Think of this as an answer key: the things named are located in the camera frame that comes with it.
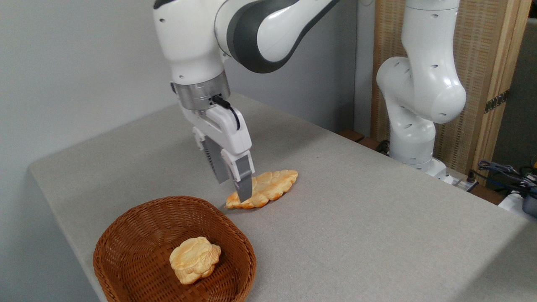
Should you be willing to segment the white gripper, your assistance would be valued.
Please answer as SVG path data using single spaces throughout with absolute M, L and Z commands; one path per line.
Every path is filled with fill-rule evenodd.
M 253 195 L 252 177 L 255 168 L 249 151 L 252 142 L 242 113 L 220 105 L 206 110 L 181 107 L 181 111 L 193 124 L 196 145 L 205 154 L 218 183 L 231 177 L 239 202 L 250 199 Z

